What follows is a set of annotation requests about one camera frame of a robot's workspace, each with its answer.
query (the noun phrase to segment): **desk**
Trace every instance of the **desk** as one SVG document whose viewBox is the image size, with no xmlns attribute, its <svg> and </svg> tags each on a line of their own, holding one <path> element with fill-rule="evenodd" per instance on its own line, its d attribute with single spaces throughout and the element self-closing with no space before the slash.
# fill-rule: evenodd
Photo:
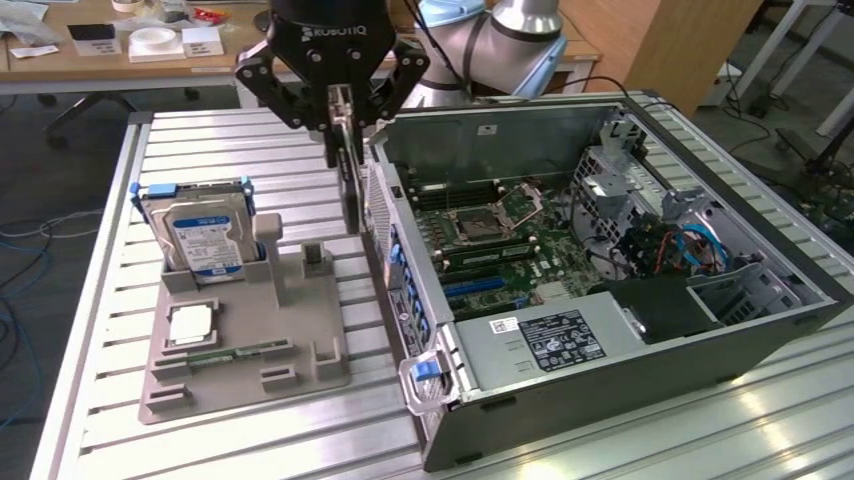
<svg viewBox="0 0 854 480">
<path fill-rule="evenodd" d="M 202 87 L 235 85 L 233 69 L 235 57 L 263 38 L 253 25 L 253 18 L 265 6 L 261 4 L 217 5 L 218 10 L 231 14 L 221 29 L 226 55 L 198 57 L 169 62 L 133 64 L 127 58 L 127 33 L 122 33 L 123 55 L 81 57 L 71 43 L 68 24 L 105 23 L 131 17 L 113 9 L 107 0 L 81 0 L 74 4 L 51 4 L 44 21 L 64 37 L 60 52 L 36 58 L 16 59 L 7 53 L 10 48 L 23 45 L 14 37 L 7 38 L 0 50 L 0 95 L 93 92 L 113 90 L 142 90 L 153 88 Z M 569 80 L 585 78 L 600 59 L 600 52 L 584 40 L 569 21 L 565 34 L 570 45 L 558 68 Z M 285 65 L 277 69 L 283 81 L 295 81 Z M 569 92 L 581 92 L 584 84 L 573 85 Z M 242 106 L 253 103 L 254 97 L 241 95 Z"/>
<path fill-rule="evenodd" d="M 641 105 L 656 100 L 633 96 Z M 854 259 L 681 114 L 654 107 L 652 115 L 854 291 Z M 648 162 L 676 188 L 698 186 L 668 151 L 650 149 Z M 129 183 L 243 174 L 254 178 L 259 211 L 282 212 L 279 251 L 319 239 L 333 252 L 353 382 L 323 395 L 142 425 L 162 252 Z M 849 311 L 736 381 L 427 474 L 362 242 L 345 229 L 322 148 L 267 110 L 159 113 L 127 130 L 31 480 L 842 478 L 854 468 L 853 369 Z"/>
</svg>

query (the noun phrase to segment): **green circuit board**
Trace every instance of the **green circuit board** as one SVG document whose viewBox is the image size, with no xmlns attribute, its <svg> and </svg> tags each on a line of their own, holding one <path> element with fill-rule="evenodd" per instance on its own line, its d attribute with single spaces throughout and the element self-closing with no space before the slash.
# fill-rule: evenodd
<svg viewBox="0 0 854 480">
<path fill-rule="evenodd" d="M 504 282 L 499 288 L 449 297 L 457 320 L 540 305 L 557 297 L 584 296 L 602 283 L 584 246 L 556 218 L 548 200 L 542 201 L 544 208 L 533 216 L 532 202 L 504 202 L 501 213 L 510 221 L 529 217 L 513 230 L 501 228 L 491 205 L 417 212 L 430 251 L 446 252 L 445 263 L 435 263 L 446 294 L 461 285 L 497 278 Z"/>
</svg>

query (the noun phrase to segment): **robotic arm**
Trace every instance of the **robotic arm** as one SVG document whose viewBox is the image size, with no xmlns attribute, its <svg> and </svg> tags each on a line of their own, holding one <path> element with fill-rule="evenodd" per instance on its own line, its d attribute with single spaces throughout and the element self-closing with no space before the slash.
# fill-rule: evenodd
<svg viewBox="0 0 854 480">
<path fill-rule="evenodd" d="M 341 172 L 345 221 L 359 232 L 362 135 L 391 119 L 427 70 L 430 59 L 397 38 L 386 0 L 271 0 L 267 39 L 241 55 L 237 75 L 291 128 L 323 134 L 326 161 Z M 397 66 L 371 77 L 394 51 Z M 293 91 L 277 79 L 279 58 L 305 82 Z"/>
</svg>

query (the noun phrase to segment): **floor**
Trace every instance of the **floor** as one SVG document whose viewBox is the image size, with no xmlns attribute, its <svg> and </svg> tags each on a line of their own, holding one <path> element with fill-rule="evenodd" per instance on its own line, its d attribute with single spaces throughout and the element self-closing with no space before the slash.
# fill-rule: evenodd
<svg viewBox="0 0 854 480">
<path fill-rule="evenodd" d="M 765 28 L 758 34 L 745 36 L 733 54 L 737 65 L 749 64 L 769 33 L 770 30 Z M 761 78 L 768 80 L 773 76 L 796 47 L 793 42 L 784 45 Z M 853 86 L 854 73 L 822 57 L 816 57 L 788 93 L 790 111 L 772 111 L 762 123 L 772 129 L 796 129 L 821 149 L 826 139 L 818 137 L 813 130 Z M 764 85 L 757 82 L 742 102 L 745 105 L 762 89 Z M 115 105 L 99 105 L 66 127 L 63 134 L 71 144 L 63 151 L 51 150 L 39 134 L 39 129 L 52 116 L 77 98 L 78 95 L 59 95 L 59 104 L 54 108 L 46 108 L 34 96 L 19 96 L 14 107 L 0 113 L 0 145 L 4 149 L 0 154 L 0 225 L 28 219 L 55 218 L 77 211 L 98 209 L 105 204 L 123 139 L 125 113 Z M 193 102 L 185 99 L 181 89 L 135 92 L 129 94 L 129 98 L 141 109 L 151 111 L 210 110 L 238 106 L 237 95 L 229 88 L 202 89 L 202 98 Z M 11 97 L 0 98 L 0 110 L 11 101 Z M 702 109 L 694 120 L 726 148 L 762 133 L 758 128 L 732 119 L 714 108 Z M 741 149 L 740 154 L 773 165 L 780 162 L 781 155 L 773 145 L 773 139 L 757 142 Z M 854 158 L 853 153 L 854 140 L 850 139 L 841 157 Z M 85 231 L 97 222 L 98 217 L 72 220 L 55 233 Z M 34 226 L 35 224 L 20 224 L 15 228 L 22 231 Z M 12 227 L 0 228 L 12 231 Z M 40 249 L 44 240 L 34 237 L 15 244 Z M 26 325 L 35 346 L 44 372 L 44 392 L 20 414 L 24 420 L 0 430 L 3 479 L 27 478 L 30 472 L 42 431 L 40 420 L 56 381 L 94 241 L 94 235 L 55 240 L 50 248 L 52 261 L 44 277 L 23 294 L 10 298 L 15 315 Z M 0 281 L 30 262 L 32 255 L 0 248 Z M 16 282 L 12 285 L 10 289 L 14 291 L 23 284 Z M 0 343 L 0 361 L 10 354 L 10 346 L 10 341 Z M 39 384 L 27 353 L 22 345 L 14 362 L 0 371 L 0 424 L 4 417 L 14 415 L 20 405 L 27 404 L 34 387 Z"/>
</svg>

